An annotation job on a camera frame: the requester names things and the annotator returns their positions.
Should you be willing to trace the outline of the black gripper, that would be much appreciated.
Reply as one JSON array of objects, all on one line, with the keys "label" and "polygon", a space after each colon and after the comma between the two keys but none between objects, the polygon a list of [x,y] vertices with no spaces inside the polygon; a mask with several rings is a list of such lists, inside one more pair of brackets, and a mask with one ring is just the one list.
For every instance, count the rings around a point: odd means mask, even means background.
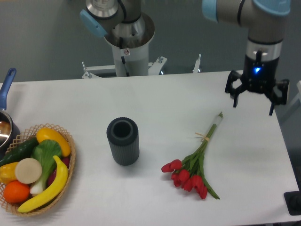
[{"label": "black gripper", "polygon": [[[265,93],[270,100],[269,116],[273,115],[277,105],[286,105],[288,100],[289,80],[275,79],[279,58],[272,61],[256,62],[254,59],[245,56],[243,73],[232,70],[226,82],[225,92],[233,99],[233,107],[238,105],[238,97],[246,90],[250,92]],[[233,87],[233,83],[240,80],[238,87]]]}]

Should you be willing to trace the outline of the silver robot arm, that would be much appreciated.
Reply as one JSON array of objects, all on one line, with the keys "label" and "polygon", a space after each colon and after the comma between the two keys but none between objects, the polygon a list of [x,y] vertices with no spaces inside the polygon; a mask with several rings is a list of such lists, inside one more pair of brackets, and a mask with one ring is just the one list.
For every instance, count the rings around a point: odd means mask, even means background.
[{"label": "silver robot arm", "polygon": [[[248,29],[243,72],[230,72],[225,87],[235,104],[244,91],[264,94],[272,107],[286,104],[289,80],[277,81],[275,73],[290,5],[288,0],[202,1],[205,18]],[[118,77],[149,74],[148,45],[155,29],[139,0],[88,0],[79,16],[111,45]]]}]

